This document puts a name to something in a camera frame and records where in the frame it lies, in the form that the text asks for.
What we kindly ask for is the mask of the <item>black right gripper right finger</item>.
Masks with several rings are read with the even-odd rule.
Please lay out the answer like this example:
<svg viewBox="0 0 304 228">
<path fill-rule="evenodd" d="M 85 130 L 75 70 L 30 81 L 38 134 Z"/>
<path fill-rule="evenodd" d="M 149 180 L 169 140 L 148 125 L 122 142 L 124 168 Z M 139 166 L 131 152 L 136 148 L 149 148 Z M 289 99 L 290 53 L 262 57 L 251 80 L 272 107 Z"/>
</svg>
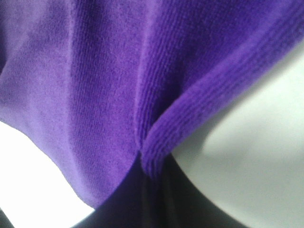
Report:
<svg viewBox="0 0 304 228">
<path fill-rule="evenodd" d="M 172 156 L 162 170 L 156 218 L 159 228 L 240 227 L 191 183 Z"/>
</svg>

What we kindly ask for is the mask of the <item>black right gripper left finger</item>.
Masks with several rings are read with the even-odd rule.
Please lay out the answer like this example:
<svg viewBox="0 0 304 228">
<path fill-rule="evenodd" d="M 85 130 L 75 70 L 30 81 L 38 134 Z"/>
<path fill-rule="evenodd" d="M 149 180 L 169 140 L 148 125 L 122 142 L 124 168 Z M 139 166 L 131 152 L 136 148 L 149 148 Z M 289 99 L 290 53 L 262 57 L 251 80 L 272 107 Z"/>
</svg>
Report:
<svg viewBox="0 0 304 228">
<path fill-rule="evenodd" d="M 114 193 L 76 228 L 151 228 L 152 220 L 146 196 L 144 175 L 136 159 Z"/>
</svg>

